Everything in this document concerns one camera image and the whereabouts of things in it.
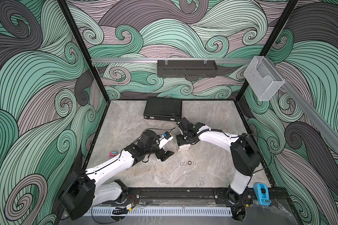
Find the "large white bow gift box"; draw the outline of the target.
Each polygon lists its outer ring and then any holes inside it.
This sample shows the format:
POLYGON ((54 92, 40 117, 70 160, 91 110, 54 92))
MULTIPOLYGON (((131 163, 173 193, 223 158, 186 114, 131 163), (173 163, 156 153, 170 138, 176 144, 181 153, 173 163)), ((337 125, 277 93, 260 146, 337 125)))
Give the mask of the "large white bow gift box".
POLYGON ((184 144, 184 145, 179 145, 178 146, 178 151, 182 152, 182 151, 187 151, 191 148, 190 144, 184 144))

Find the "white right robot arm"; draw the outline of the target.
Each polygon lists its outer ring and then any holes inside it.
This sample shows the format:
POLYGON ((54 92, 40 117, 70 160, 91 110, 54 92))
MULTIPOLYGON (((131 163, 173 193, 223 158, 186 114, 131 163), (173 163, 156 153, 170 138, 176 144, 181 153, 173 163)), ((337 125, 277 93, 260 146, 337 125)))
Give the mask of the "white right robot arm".
POLYGON ((230 203, 240 203, 247 191, 255 169, 261 164, 263 156, 255 140, 246 133, 232 135, 204 123, 192 124, 187 118, 174 116, 181 134, 176 136, 178 149, 189 149, 203 141, 218 146, 231 154, 235 168, 234 177, 228 186, 227 196, 230 203))

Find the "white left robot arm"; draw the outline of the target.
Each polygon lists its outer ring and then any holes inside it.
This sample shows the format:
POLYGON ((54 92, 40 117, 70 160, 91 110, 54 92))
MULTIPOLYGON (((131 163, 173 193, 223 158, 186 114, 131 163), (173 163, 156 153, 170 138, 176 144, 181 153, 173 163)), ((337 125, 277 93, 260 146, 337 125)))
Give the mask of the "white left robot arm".
POLYGON ((146 156, 155 155, 164 162, 174 153, 163 147, 173 139, 170 131, 158 135, 147 129, 131 144, 120 150, 119 154, 106 162, 89 169, 74 169, 60 187, 57 198, 68 214, 76 220, 82 217, 92 206, 106 201, 124 202, 128 188, 121 180, 105 182, 118 173, 129 169, 139 162, 144 163, 146 156))

